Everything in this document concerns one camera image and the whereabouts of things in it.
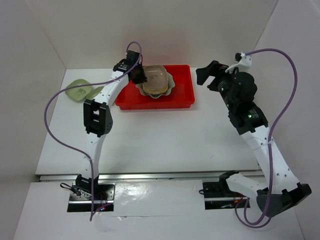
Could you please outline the brown square plate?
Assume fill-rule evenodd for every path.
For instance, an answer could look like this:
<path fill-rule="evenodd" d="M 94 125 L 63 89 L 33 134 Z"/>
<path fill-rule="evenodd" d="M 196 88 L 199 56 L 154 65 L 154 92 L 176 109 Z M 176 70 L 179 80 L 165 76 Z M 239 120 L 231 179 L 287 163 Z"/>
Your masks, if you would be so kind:
<path fill-rule="evenodd" d="M 147 86 L 164 86 L 168 85 L 167 71 L 162 65 L 146 65 L 143 67 L 146 82 L 142 85 Z"/>

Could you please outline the large green scalloped bowl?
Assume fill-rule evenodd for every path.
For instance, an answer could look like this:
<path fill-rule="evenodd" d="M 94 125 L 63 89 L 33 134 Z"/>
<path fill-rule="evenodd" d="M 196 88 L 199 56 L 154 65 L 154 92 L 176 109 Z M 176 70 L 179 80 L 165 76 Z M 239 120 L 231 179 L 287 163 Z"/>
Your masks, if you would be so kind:
<path fill-rule="evenodd" d="M 172 92 L 172 89 L 176 86 L 176 84 L 174 82 L 173 76 L 169 72 L 167 72 L 166 75 L 167 75 L 167 78 L 168 78 L 168 89 L 167 89 L 166 92 L 164 92 L 162 94 L 148 94 L 143 90 L 143 85 L 142 84 L 137 84 L 135 87 L 139 89 L 139 93 L 142 96 L 149 96 L 149 97 L 151 97 L 153 99 L 159 99 L 162 96 L 169 96 L 171 94 L 171 92 Z"/>

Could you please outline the yellow square plate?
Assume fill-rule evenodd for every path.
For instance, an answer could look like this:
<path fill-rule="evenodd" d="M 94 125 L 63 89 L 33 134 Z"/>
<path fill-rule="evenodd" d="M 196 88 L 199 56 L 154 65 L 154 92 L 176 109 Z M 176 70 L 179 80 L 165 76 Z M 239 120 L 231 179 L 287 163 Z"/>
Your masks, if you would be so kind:
<path fill-rule="evenodd" d="M 142 89 L 147 95 L 160 95 L 167 92 L 168 85 L 149 86 L 149 85 L 143 84 Z"/>

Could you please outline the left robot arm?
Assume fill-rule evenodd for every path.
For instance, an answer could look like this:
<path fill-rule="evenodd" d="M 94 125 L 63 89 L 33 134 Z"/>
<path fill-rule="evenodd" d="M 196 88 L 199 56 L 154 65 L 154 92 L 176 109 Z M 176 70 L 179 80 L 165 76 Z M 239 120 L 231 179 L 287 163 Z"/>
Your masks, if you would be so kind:
<path fill-rule="evenodd" d="M 113 127 L 111 107 L 118 95 L 130 81 L 140 84 L 147 80 L 141 63 L 142 55 L 129 50 L 126 57 L 112 70 L 108 83 L 93 98 L 83 104 L 83 123 L 87 136 L 83 167 L 75 185 L 88 200 L 99 193 L 99 161 L 102 146 Z"/>

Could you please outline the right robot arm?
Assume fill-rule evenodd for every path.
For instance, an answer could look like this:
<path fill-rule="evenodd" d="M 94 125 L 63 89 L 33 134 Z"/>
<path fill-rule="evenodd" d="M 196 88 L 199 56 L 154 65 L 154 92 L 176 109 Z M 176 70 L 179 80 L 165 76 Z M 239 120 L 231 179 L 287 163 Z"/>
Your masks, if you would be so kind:
<path fill-rule="evenodd" d="M 255 200 L 268 218 L 299 204 L 312 190 L 293 174 L 278 149 L 267 118 L 254 102 L 258 90 L 254 77 L 239 71 L 238 67 L 228 67 L 216 60 L 196 69 L 199 86 L 209 77 L 213 77 L 213 81 L 207 88 L 222 97 L 231 124 L 252 150 L 267 181 L 262 184 L 231 170 L 219 176 L 220 194 L 230 196 L 234 192 Z"/>

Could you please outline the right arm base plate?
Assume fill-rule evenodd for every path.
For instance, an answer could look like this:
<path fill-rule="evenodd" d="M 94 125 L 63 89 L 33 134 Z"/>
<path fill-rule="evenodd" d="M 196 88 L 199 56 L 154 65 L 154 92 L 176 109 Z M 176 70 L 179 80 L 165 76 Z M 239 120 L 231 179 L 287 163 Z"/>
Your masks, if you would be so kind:
<path fill-rule="evenodd" d="M 244 208 L 247 200 L 241 193 L 225 190 L 218 182 L 203 182 L 198 192 L 204 197 L 205 210 Z"/>

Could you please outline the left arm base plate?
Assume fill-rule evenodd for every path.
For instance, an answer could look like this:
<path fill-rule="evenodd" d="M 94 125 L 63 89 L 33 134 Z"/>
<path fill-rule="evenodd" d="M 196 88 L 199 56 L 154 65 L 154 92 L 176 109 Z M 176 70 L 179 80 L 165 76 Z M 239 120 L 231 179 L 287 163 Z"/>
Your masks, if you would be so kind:
<path fill-rule="evenodd" d="M 68 213 L 85 213 L 91 212 L 92 196 L 91 193 L 77 188 L 73 183 L 67 185 L 70 190 L 67 212 Z M 93 211 L 94 212 L 113 212 L 115 198 L 115 184 L 100 184 L 98 190 L 94 192 Z"/>

